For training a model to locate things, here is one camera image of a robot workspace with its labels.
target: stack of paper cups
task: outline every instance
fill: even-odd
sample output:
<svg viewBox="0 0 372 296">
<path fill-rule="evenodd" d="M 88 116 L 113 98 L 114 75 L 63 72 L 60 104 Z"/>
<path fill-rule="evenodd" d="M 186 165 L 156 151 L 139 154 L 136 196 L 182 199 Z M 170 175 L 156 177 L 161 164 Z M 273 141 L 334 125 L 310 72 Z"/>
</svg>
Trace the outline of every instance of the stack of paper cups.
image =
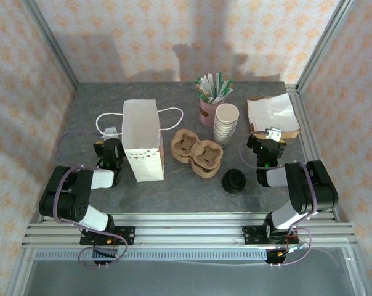
<svg viewBox="0 0 372 296">
<path fill-rule="evenodd" d="M 214 139 L 221 146 L 226 146 L 237 126 L 240 111 L 232 104 L 218 106 L 213 124 Z"/>
</svg>

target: gray table surface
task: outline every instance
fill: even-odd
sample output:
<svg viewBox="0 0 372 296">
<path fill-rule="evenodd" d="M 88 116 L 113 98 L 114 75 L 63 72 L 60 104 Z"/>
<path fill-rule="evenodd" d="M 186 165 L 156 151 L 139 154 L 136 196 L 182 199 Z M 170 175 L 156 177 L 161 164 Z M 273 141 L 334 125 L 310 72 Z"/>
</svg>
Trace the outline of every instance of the gray table surface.
<svg viewBox="0 0 372 296">
<path fill-rule="evenodd" d="M 246 99 L 256 96 L 276 96 L 286 92 L 282 82 L 242 82 L 234 84 L 228 103 L 240 110 L 235 134 L 224 148 L 222 165 L 211 179 L 195 174 L 189 164 L 183 164 L 171 155 L 170 142 L 178 129 L 188 128 L 200 139 L 213 140 L 213 130 L 198 120 L 199 101 L 194 83 L 81 83 L 65 131 L 88 130 L 96 133 L 95 119 L 105 112 L 123 111 L 127 99 L 156 99 L 158 109 L 178 107 L 184 119 L 172 130 L 163 131 L 165 166 L 164 181 L 138 183 L 126 158 L 121 182 L 115 188 L 96 189 L 91 192 L 90 204 L 107 213 L 166 213 L 166 212 L 270 212 L 288 201 L 286 187 L 263 188 L 256 180 L 256 172 L 243 164 L 238 155 L 240 141 L 249 133 L 245 110 Z M 177 122 L 179 111 L 160 113 L 162 127 Z M 121 118 L 107 116 L 100 119 L 101 127 L 115 126 L 121 131 Z M 77 133 L 65 138 L 61 145 L 63 159 L 58 164 L 72 163 L 95 165 L 93 143 L 98 136 Z M 244 156 L 255 164 L 256 154 L 245 148 Z M 304 161 L 299 138 L 288 144 L 280 163 Z M 246 176 L 246 187 L 237 195 L 222 189 L 221 179 L 231 168 L 241 170 Z"/>
</svg>

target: white paper bag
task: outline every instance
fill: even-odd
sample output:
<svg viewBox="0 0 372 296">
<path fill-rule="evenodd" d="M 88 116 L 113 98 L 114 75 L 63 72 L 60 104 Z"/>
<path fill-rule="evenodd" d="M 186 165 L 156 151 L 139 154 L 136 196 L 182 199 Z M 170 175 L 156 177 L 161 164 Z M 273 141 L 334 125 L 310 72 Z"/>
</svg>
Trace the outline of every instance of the white paper bag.
<svg viewBox="0 0 372 296">
<path fill-rule="evenodd" d="M 158 112 L 177 109 L 178 123 L 160 129 Z M 126 100 L 123 105 L 122 145 L 138 182 L 164 180 L 162 130 L 177 126 L 183 118 L 178 108 L 157 110 L 156 100 Z"/>
</svg>

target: floral wallpaper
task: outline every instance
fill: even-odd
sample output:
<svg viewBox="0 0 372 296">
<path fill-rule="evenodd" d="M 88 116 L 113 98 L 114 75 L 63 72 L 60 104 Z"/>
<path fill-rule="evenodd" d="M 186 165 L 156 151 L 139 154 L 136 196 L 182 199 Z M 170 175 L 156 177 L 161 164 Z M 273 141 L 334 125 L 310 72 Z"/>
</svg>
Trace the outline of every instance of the floral wallpaper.
<svg viewBox="0 0 372 296">
<path fill-rule="evenodd" d="M 0 295 L 74 96 L 20 0 L 0 1 Z"/>
<path fill-rule="evenodd" d="M 302 94 L 372 280 L 372 0 L 357 0 Z"/>
<path fill-rule="evenodd" d="M 297 83 L 339 0 L 38 0 L 80 82 Z"/>
</svg>

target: paper bag handle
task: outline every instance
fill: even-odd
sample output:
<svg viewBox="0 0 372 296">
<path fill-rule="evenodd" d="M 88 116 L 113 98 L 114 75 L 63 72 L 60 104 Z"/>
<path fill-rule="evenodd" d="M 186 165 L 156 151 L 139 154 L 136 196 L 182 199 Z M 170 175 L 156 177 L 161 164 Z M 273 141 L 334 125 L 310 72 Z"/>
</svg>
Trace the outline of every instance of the paper bag handle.
<svg viewBox="0 0 372 296">
<path fill-rule="evenodd" d="M 170 108 L 166 108 L 166 109 L 163 109 L 163 110 L 159 110 L 159 111 L 157 111 L 157 113 L 160 113 L 162 111 L 171 110 L 171 109 L 176 109 L 176 110 L 180 111 L 180 114 L 181 114 L 180 115 L 180 120 L 175 125 L 173 125 L 172 127 L 170 127 L 170 128 L 160 128 L 159 131 L 171 130 L 171 129 L 175 128 L 182 121 L 182 119 L 184 119 L 184 112 L 182 111 L 182 109 L 177 108 L 177 107 L 170 107 Z"/>
<path fill-rule="evenodd" d="M 106 134 L 104 133 L 103 131 L 100 130 L 99 128 L 99 119 L 100 117 L 102 116 L 105 116 L 105 115 L 117 115 L 117 116 L 122 116 L 123 117 L 123 114 L 121 113 L 104 113 L 104 114 L 101 114 L 97 117 L 97 119 L 95 120 L 95 127 L 97 128 L 97 131 L 100 132 L 100 134 L 102 134 L 103 136 L 120 136 L 122 133 L 118 133 L 118 134 Z"/>
</svg>

